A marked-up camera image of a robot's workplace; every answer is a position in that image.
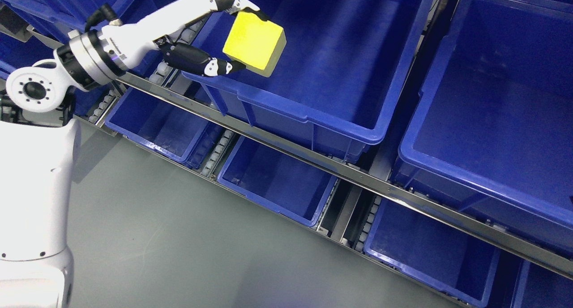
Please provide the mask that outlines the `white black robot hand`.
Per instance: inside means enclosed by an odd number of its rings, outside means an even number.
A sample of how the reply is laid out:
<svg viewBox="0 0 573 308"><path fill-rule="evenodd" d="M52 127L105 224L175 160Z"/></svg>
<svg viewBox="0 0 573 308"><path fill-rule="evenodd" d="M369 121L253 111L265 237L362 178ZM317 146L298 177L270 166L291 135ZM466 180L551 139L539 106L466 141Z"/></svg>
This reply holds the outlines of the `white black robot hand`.
<svg viewBox="0 0 573 308"><path fill-rule="evenodd" d="M250 0L176 0L134 24L102 27L99 39L123 71L137 67L149 51L156 50L161 51L170 67L208 77L229 75L245 69L245 65L213 57L184 43L182 37L189 26L211 13L235 16L241 11L255 14L262 21L269 20Z"/></svg>

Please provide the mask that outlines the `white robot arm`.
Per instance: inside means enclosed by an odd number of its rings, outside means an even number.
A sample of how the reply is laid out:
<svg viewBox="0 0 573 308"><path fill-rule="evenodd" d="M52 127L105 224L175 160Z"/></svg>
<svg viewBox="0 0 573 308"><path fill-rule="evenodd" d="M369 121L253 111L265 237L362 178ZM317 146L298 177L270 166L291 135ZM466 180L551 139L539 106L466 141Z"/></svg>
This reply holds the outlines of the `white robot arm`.
<svg viewBox="0 0 573 308"><path fill-rule="evenodd" d="M87 30L53 51L51 59L17 68L6 79L14 106L47 113L62 106L70 90L86 91L122 76L114 26ZM68 245L72 171L80 125L61 127L1 122L1 306L66 308L74 279Z"/></svg>

